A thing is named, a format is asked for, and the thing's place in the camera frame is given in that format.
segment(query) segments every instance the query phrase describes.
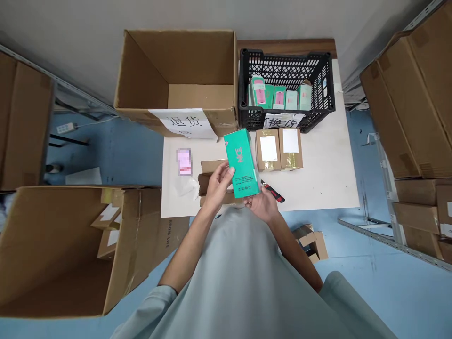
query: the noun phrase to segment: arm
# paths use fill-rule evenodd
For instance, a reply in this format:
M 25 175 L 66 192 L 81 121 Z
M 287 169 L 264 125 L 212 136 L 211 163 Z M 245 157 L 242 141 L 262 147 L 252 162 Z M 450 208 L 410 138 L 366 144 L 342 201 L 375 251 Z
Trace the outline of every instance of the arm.
M 224 162 L 218 166 L 210 177 L 206 201 L 169 262 L 168 267 L 160 279 L 159 286 L 171 286 L 177 293 L 180 293 L 192 277 L 201 256 L 210 226 L 221 208 L 226 189 L 231 184 L 234 172 L 234 167 L 229 168 L 229 163 Z
M 322 279 L 307 254 L 295 241 L 272 194 L 262 187 L 262 193 L 245 198 L 245 206 L 267 223 L 282 255 L 317 293 L 320 292 Z

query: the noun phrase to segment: black plastic crate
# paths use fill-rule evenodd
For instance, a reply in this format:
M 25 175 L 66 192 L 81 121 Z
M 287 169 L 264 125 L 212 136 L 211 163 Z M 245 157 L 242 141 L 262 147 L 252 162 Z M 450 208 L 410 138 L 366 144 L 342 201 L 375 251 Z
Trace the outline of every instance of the black plastic crate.
M 248 84 L 253 75 L 262 76 L 266 84 L 286 86 L 288 90 L 296 90 L 303 80 L 308 79 L 312 84 L 311 110 L 274 110 L 248 106 Z M 238 100 L 242 128 L 262 129 L 266 113 L 303 113 L 305 116 L 297 127 L 301 133 L 309 132 L 324 117 L 336 110 L 331 53 L 312 52 L 305 56 L 281 56 L 265 55 L 260 49 L 242 49 Z

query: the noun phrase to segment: power strip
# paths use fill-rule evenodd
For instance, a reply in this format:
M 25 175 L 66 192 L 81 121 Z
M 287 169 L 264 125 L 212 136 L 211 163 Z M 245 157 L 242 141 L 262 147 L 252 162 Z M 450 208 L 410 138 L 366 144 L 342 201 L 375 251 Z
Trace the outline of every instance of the power strip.
M 64 134 L 64 133 L 69 133 L 69 132 L 75 131 L 76 129 L 77 129 L 77 125 L 70 122 L 70 123 L 67 123 L 67 124 L 64 124 L 61 126 L 57 126 L 56 132 L 58 134 Z

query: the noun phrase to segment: white table surface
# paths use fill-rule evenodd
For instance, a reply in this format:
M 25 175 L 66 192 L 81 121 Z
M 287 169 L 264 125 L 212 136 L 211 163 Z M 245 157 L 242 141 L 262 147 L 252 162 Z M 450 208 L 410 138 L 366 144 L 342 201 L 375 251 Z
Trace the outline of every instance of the white table surface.
M 332 65 L 336 111 L 327 115 L 309 133 L 301 134 L 303 168 L 259 173 L 261 179 L 285 198 L 284 203 L 278 203 L 280 211 L 359 207 L 337 59 L 333 59 Z M 256 133 L 250 134 L 254 145 Z M 190 194 L 180 197 L 176 192 L 176 150 L 179 148 L 191 149 L 195 180 L 201 173 L 201 161 L 227 159 L 223 138 L 215 143 L 212 140 L 166 137 L 163 146 L 162 218 L 194 216 L 200 208 L 199 198 L 193 200 Z

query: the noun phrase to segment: person's right hand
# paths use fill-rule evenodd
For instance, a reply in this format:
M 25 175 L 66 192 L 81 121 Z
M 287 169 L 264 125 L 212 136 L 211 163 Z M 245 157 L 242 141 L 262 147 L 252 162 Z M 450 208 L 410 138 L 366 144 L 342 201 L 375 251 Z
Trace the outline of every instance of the person's right hand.
M 245 197 L 245 206 L 248 207 L 256 216 L 270 224 L 273 220 L 278 218 L 281 214 L 278 211 L 278 205 L 276 199 L 261 186 L 262 193 L 257 195 Z

